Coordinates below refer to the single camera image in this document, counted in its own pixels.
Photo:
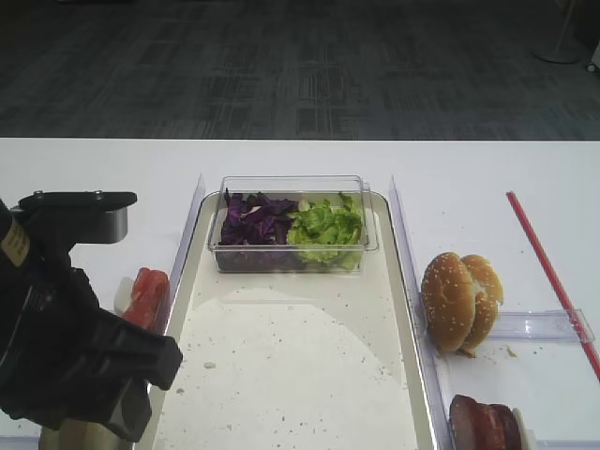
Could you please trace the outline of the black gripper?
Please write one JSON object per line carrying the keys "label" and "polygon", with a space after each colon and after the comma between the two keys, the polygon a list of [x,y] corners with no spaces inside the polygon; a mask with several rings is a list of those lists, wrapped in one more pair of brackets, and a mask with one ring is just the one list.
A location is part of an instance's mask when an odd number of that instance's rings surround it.
{"label": "black gripper", "polygon": [[12,419],[100,425],[137,443],[152,416],[148,383],[171,388],[183,354],[173,337],[93,299],[85,273],[47,272],[31,248],[1,252],[1,409]]}

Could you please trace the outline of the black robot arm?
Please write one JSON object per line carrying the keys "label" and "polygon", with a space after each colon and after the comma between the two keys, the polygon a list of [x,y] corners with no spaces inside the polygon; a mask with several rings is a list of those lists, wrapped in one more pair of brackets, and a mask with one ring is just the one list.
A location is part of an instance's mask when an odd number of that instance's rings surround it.
{"label": "black robot arm", "polygon": [[132,192],[42,192],[1,210],[1,408],[59,429],[98,423],[138,442],[152,415],[150,386],[168,390],[183,355],[172,337],[99,304],[72,265],[78,244],[127,234]]}

